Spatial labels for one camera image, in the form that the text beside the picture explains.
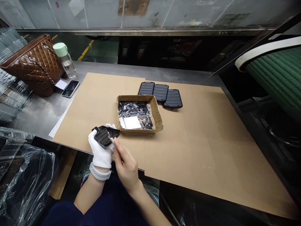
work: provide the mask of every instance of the water bottle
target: water bottle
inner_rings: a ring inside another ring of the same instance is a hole
[[[61,60],[61,63],[63,65],[63,68],[68,75],[69,78],[75,78],[76,77],[76,69],[75,65],[68,53],[67,46],[60,42],[53,45],[53,49],[58,56],[58,58]]]

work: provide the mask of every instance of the yellow floor line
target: yellow floor line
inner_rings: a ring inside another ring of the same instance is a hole
[[[94,42],[94,40],[91,40],[91,42],[89,43],[88,47],[85,49],[85,51],[82,53],[82,55],[78,58],[77,61],[81,61],[83,59],[83,57],[85,56],[85,54],[87,53],[87,51],[89,50],[89,48],[92,46],[92,43]]]
[[[53,36],[51,40],[54,40],[57,36],[58,36],[58,35]]]

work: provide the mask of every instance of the hand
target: hand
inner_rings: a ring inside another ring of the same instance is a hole
[[[110,127],[116,129],[115,125],[106,124],[106,127]],[[106,169],[110,169],[112,163],[112,154],[113,154],[113,144],[110,144],[108,147],[103,148],[99,143],[94,139],[97,131],[93,130],[89,136],[88,141],[91,146],[92,152],[94,154],[93,164],[96,167],[102,167]]]
[[[141,186],[143,187],[142,182],[138,178],[137,161],[131,152],[119,143],[117,138],[114,138],[114,143],[118,149],[113,149],[118,177],[129,195],[133,195]]]

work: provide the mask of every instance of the stainless steel table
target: stainless steel table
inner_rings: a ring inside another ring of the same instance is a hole
[[[226,89],[224,83],[221,81],[220,77],[215,75],[211,76],[210,72],[94,62],[75,61],[74,63],[77,71],[77,77],[75,78],[75,80],[78,80],[80,83],[83,82],[88,72],[92,72],[139,77],[145,78],[146,80],[153,80],[158,82],[218,86],[223,89],[234,108],[238,113],[240,113],[237,105]],[[50,131],[56,125],[60,117],[70,106],[74,97],[76,96],[75,92],[72,98],[69,99],[63,97],[61,93],[62,90],[56,88],[53,94],[49,97],[41,98],[34,94],[26,107],[19,113],[16,119],[10,125],[8,125],[8,127],[32,133],[35,136],[52,141],[52,137],[48,136]]]

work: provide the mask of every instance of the forearm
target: forearm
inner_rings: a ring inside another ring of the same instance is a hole
[[[150,226],[171,225],[151,197],[147,194],[141,181],[139,189],[133,192],[133,194],[130,194],[130,196],[138,205],[144,219]]]
[[[97,167],[97,170],[107,173],[109,169]],[[101,196],[103,192],[103,186],[105,181],[97,180],[91,173],[88,176],[87,181],[79,190],[74,205],[85,214],[88,209],[95,203],[95,201]]]

